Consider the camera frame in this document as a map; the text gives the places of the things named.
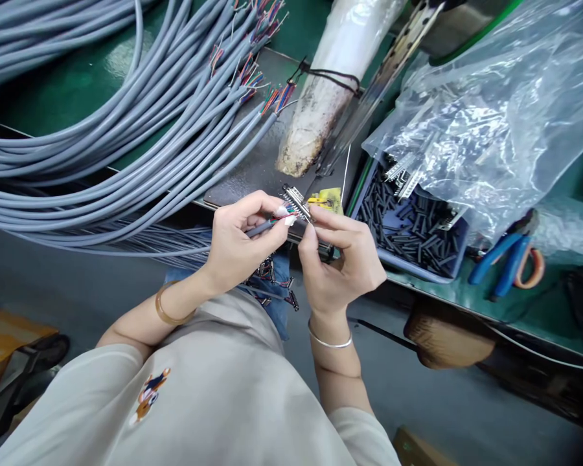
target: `sweatshirt sleeve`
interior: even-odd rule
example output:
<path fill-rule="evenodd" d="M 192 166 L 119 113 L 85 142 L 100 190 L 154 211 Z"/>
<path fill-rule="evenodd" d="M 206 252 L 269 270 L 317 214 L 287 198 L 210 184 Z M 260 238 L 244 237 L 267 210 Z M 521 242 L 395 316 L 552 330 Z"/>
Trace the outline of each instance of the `sweatshirt sleeve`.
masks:
<path fill-rule="evenodd" d="M 143 357 L 116 344 L 81 354 L 63 367 L 0 448 L 0 464 L 33 464 L 112 402 L 138 374 Z"/>
<path fill-rule="evenodd" d="M 370 413 L 358 408 L 339 408 L 328 418 L 357 466 L 400 466 L 387 432 Z"/>

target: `floor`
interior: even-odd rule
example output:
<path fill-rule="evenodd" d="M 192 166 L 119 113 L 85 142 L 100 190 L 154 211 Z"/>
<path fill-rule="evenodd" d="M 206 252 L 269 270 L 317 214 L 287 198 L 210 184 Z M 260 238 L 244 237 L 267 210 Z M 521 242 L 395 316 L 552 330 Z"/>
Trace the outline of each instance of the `floor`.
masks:
<path fill-rule="evenodd" d="M 0 307 L 69 335 L 69 357 L 92 348 L 122 313 L 155 293 L 165 266 L 33 245 L 0 232 Z M 294 271 L 301 310 L 291 312 L 287 358 L 317 393 L 302 274 Z M 385 284 L 354 302 L 362 317 L 396 335 L 413 296 Z M 499 388 L 476 368 L 435 371 L 414 352 L 368 330 L 353 329 L 372 407 L 392 438 L 400 425 L 459 466 L 583 464 L 583 429 Z"/>

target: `orange handle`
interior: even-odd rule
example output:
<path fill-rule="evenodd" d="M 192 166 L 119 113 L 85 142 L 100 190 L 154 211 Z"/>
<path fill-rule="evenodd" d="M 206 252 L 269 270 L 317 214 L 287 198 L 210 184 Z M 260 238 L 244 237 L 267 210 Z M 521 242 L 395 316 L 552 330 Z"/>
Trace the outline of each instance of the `orange handle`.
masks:
<path fill-rule="evenodd" d="M 533 259 L 533 272 L 529 279 L 523 283 L 523 271 L 525 270 L 525 264 L 527 264 L 529 255 L 531 255 L 531 258 Z M 545 269 L 546 264 L 542 253 L 529 246 L 527 252 L 523 255 L 523 259 L 520 261 L 520 266 L 518 267 L 518 272 L 516 272 L 516 278 L 514 279 L 514 286 L 520 289 L 532 289 L 541 282 L 542 277 L 544 277 Z"/>

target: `silver bracelet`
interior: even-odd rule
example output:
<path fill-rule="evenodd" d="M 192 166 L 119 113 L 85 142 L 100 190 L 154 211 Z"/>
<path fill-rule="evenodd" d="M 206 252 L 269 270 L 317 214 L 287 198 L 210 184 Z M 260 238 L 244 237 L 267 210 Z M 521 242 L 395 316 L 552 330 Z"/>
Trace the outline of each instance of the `silver bracelet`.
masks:
<path fill-rule="evenodd" d="M 351 331 L 350 331 L 350 339 L 347 340 L 346 343 L 343 343 L 340 345 L 331 345 L 329 343 L 323 342 L 322 340 L 320 340 L 319 338 L 316 337 L 315 333 L 313 333 L 313 330 L 311 330 L 311 319 L 309 319 L 307 321 L 306 326 L 309 328 L 309 335 L 311 335 L 316 342 L 320 343 L 320 345 L 326 346 L 327 348 L 334 348 L 334 349 L 346 348 L 347 346 L 350 346 L 352 344 L 352 332 Z"/>

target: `person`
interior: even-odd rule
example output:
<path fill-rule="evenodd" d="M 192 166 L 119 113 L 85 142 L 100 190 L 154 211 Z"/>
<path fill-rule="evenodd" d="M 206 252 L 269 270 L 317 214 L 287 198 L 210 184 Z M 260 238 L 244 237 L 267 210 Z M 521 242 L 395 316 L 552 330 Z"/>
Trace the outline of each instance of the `person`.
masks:
<path fill-rule="evenodd" d="M 316 224 L 299 245 L 321 405 L 263 308 L 234 289 L 286 241 L 283 221 L 244 233 L 281 204 L 254 192 L 219 208 L 206 264 L 66 364 L 0 448 L 0 465 L 399 465 L 346 319 L 386 279 L 367 226 L 311 207 Z M 318 238 L 341 258 L 322 263 Z"/>

